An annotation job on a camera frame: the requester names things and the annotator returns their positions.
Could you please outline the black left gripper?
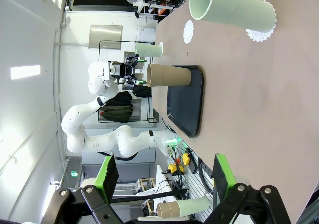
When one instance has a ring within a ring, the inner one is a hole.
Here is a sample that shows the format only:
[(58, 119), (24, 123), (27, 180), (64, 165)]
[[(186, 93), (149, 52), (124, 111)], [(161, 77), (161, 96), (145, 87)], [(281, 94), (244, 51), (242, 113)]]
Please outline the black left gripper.
[(125, 80), (125, 86), (133, 88), (137, 85), (144, 85), (147, 83), (146, 81), (138, 80), (134, 75), (131, 75), (131, 66), (136, 66), (139, 62), (146, 62), (146, 60), (141, 59), (135, 54), (133, 56), (128, 56), (125, 63), (120, 63), (119, 77)]

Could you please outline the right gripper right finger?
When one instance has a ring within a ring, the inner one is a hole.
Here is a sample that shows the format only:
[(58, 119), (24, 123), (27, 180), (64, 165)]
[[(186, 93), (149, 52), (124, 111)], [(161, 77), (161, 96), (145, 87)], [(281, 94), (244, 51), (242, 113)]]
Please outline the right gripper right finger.
[(291, 223), (278, 189), (266, 185), (256, 190), (237, 182), (224, 154), (215, 154), (212, 174), (220, 203), (205, 224), (230, 224), (239, 215), (249, 216), (255, 224)]

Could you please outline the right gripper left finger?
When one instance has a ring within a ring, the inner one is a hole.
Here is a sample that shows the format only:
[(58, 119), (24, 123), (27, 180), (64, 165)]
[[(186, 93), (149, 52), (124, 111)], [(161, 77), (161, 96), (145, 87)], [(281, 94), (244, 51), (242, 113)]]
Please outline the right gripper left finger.
[(76, 191), (57, 189), (42, 224), (77, 224), (83, 216), (92, 216), (97, 224), (122, 224), (111, 207), (119, 174), (114, 156), (106, 156), (93, 184)]

